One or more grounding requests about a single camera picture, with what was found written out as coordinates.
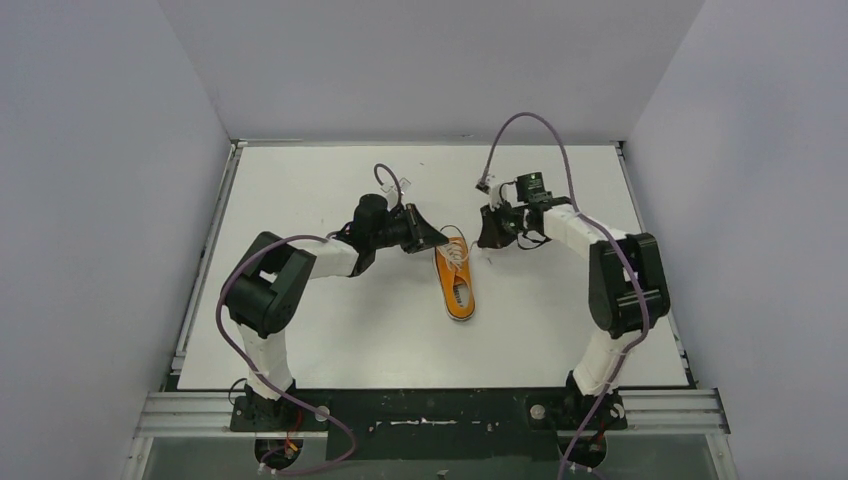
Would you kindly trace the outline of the orange canvas sneaker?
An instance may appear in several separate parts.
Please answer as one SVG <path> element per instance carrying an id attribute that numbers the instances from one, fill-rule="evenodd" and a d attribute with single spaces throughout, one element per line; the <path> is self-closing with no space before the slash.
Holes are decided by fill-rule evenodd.
<path id="1" fill-rule="evenodd" d="M 447 237 L 459 236 L 453 229 L 446 229 L 442 234 Z M 440 272 L 436 274 L 447 315 L 456 322 L 466 322 L 473 317 L 476 308 L 470 261 L 465 262 L 457 272 L 450 272 L 442 261 L 439 263 Z"/>

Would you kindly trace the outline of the white shoelace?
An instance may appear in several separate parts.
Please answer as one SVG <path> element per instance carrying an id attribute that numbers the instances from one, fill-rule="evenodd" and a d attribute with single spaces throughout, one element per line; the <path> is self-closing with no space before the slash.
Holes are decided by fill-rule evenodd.
<path id="1" fill-rule="evenodd" d="M 436 273 L 440 272 L 440 263 L 442 261 L 444 266 L 450 272 L 457 272 L 461 269 L 465 262 L 470 261 L 470 257 L 472 255 L 472 251 L 477 250 L 478 255 L 489 265 L 492 265 L 493 262 L 488 253 L 482 252 L 482 247 L 479 245 L 477 240 L 468 243 L 466 237 L 462 230 L 453 224 L 444 225 L 439 229 L 440 233 L 443 233 L 446 229 L 455 230 L 459 236 L 458 237 L 448 237 L 448 243 L 445 245 L 437 246 L 434 251 L 434 267 Z"/>

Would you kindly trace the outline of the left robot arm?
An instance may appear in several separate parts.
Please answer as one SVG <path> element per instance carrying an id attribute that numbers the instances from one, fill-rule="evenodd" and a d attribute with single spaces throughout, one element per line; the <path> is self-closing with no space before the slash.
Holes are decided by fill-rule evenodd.
<path id="1" fill-rule="evenodd" d="M 399 247 L 415 254 L 447 242 L 415 205 L 390 206 L 378 194 L 362 196 L 351 221 L 330 236 L 260 233 L 225 281 L 215 313 L 218 325 L 227 314 L 238 327 L 242 341 L 225 340 L 248 365 L 246 390 L 259 397 L 259 417 L 281 427 L 295 416 L 285 330 L 309 281 L 357 277 L 380 249 Z"/>

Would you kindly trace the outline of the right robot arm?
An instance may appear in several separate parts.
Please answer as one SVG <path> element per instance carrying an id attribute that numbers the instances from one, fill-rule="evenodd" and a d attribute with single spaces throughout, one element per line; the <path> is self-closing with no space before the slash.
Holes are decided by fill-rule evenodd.
<path id="1" fill-rule="evenodd" d="M 539 172 L 477 184 L 488 196 L 481 210 L 482 249 L 502 249 L 530 233 L 558 242 L 588 263 L 588 307 L 596 325 L 585 353 L 570 373 L 577 388 L 562 400 L 564 417 L 578 427 L 602 413 L 600 395 L 612 391 L 629 352 L 671 306 L 655 237 L 627 233 L 589 217 L 567 196 L 556 197 Z"/>

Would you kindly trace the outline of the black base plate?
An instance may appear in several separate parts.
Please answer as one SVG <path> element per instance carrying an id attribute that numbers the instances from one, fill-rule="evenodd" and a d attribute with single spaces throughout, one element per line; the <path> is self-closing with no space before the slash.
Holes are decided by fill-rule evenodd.
<path id="1" fill-rule="evenodd" d="M 280 435 L 256 441 L 255 454 L 271 452 L 283 468 L 308 435 L 326 442 L 325 458 L 352 461 L 486 460 L 522 457 L 553 461 L 564 452 L 574 460 L 596 460 L 606 452 L 605 435 L 628 426 L 623 400 L 607 395 L 594 402 L 572 387 L 508 389 L 298 389 L 298 404 L 262 400 L 245 392 L 234 400 L 229 428 L 238 433 Z"/>

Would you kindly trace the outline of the aluminium frame rail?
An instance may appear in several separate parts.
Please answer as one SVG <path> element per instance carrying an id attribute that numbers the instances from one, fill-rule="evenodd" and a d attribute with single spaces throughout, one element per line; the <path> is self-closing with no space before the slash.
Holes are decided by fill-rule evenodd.
<path id="1" fill-rule="evenodd" d="M 622 434 L 729 434 L 716 390 L 625 390 L 628 428 Z M 136 438 L 282 438 L 283 432 L 234 432 L 224 392 L 161 392 L 147 396 Z"/>

